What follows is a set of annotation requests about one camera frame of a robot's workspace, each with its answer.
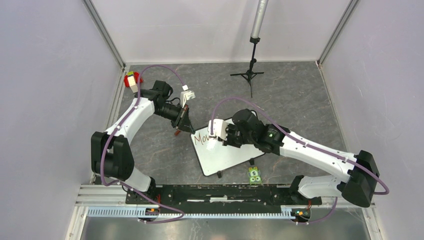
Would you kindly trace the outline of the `white whiteboard black frame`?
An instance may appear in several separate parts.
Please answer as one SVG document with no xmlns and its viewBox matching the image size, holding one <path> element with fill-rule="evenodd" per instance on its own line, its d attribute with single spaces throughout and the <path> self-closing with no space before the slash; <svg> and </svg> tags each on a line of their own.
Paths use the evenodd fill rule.
<svg viewBox="0 0 424 240">
<path fill-rule="evenodd" d="M 190 141 L 198 159 L 202 174 L 206 177 L 218 174 L 224 170 L 256 159 L 264 155 L 253 145 L 242 145 L 240 148 L 224 146 L 217 142 L 211 149 L 208 128 L 199 128 L 190 135 Z"/>
</svg>

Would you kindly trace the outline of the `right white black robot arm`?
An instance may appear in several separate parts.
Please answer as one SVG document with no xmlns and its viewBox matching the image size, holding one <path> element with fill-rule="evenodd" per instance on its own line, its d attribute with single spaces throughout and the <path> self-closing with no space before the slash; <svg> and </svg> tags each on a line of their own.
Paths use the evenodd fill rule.
<svg viewBox="0 0 424 240">
<path fill-rule="evenodd" d="M 288 191 L 289 199 L 295 204 L 318 197 L 335 197 L 368 208 L 378 194 L 380 172 L 368 151 L 354 154 L 326 147 L 281 125 L 264 124 L 249 109 L 236 112 L 230 123 L 214 119 L 209 127 L 213 131 L 211 136 L 224 146 L 250 145 L 262 153 L 296 159 L 325 171 L 325 176 L 295 177 Z"/>
</svg>

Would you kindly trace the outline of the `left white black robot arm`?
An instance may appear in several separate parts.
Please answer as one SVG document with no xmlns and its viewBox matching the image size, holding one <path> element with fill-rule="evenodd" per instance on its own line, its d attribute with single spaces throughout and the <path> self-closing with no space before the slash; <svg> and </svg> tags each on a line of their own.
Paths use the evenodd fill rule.
<svg viewBox="0 0 424 240">
<path fill-rule="evenodd" d="M 117 122 L 105 131 L 96 131 L 91 136 L 91 170 L 138 190 L 137 196 L 145 204 L 153 203 L 157 198 L 155 181 L 136 169 L 130 144 L 152 115 L 170 120 L 171 126 L 176 130 L 195 133 L 187 101 L 196 96 L 186 85 L 182 89 L 178 104 L 171 103 L 169 98 L 173 88 L 164 81 L 155 81 L 151 89 L 140 89 Z"/>
</svg>

